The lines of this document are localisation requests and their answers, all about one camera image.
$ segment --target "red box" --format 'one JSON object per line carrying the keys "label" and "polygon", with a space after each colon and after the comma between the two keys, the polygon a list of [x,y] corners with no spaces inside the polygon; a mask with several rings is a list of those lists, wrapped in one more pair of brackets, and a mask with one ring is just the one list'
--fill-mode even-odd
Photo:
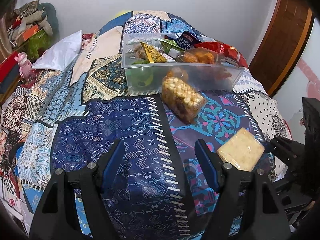
{"label": "red box", "polygon": [[0,64],[0,83],[8,75],[10,70],[17,64],[14,57],[18,56],[18,52],[13,52],[4,62]]}
{"label": "red box", "polygon": [[36,24],[31,28],[26,29],[18,38],[16,38],[17,45],[20,46],[27,39],[29,39],[33,34],[39,31],[39,26]]}

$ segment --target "pink toy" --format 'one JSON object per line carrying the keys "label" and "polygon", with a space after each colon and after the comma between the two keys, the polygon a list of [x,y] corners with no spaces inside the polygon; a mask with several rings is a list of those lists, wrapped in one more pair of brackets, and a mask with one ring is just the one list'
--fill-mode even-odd
{"label": "pink toy", "polygon": [[28,60],[28,56],[26,53],[19,53],[17,57],[14,57],[14,60],[18,62],[20,66],[20,76],[28,81],[30,73],[31,73],[31,62]]}

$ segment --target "blue gripper pad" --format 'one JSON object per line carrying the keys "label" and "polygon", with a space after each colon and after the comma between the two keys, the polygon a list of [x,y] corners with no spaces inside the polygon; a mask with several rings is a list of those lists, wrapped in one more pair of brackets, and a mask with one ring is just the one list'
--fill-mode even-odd
{"label": "blue gripper pad", "polygon": [[203,139],[196,141],[195,154],[208,186],[216,193],[219,193],[224,182],[224,175],[222,174],[221,168],[223,161],[217,153],[209,150]]}
{"label": "blue gripper pad", "polygon": [[111,188],[113,181],[115,180],[117,171],[123,162],[124,156],[124,143],[122,140],[116,145],[116,147],[110,148],[110,151],[106,154],[111,154],[110,160],[103,171],[103,183],[102,189],[105,192],[106,190]]}

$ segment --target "wooden door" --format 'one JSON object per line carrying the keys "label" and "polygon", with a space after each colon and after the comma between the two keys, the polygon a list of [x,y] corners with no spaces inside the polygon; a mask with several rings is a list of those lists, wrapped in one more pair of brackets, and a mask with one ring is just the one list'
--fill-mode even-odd
{"label": "wooden door", "polygon": [[307,44],[313,15],[304,0],[278,0],[273,17],[249,69],[274,95],[293,70]]}

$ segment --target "door frame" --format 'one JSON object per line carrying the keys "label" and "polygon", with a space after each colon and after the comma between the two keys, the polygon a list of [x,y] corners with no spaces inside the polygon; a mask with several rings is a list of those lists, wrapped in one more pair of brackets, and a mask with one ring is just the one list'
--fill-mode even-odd
{"label": "door frame", "polygon": [[[281,0],[277,0],[276,7],[275,7],[275,10],[273,11],[273,15],[270,20],[266,34],[264,35],[262,42],[261,42],[256,54],[254,55],[252,61],[250,62],[250,65],[254,65],[256,63],[257,59],[260,57],[260,55],[263,51],[262,50],[263,46],[264,46],[265,42],[267,41],[269,34],[271,32],[271,29],[272,29],[274,22],[276,20],[276,16],[278,14],[278,10],[280,7],[280,2],[281,2]],[[286,79],[288,78],[288,76],[290,75],[292,70],[294,69],[295,65],[297,64],[298,60],[300,59],[300,56],[303,53],[303,50],[308,42],[312,27],[313,27],[313,21],[314,21],[314,16],[312,14],[311,9],[309,8],[306,23],[303,28],[299,42],[298,42],[291,58],[289,59],[288,63],[286,64],[285,68],[283,69],[283,71],[281,72],[281,74],[279,75],[279,77],[277,78],[275,83],[272,85],[272,87],[267,91],[269,96],[273,97],[276,94],[276,92],[280,89],[280,87],[286,81]]]}

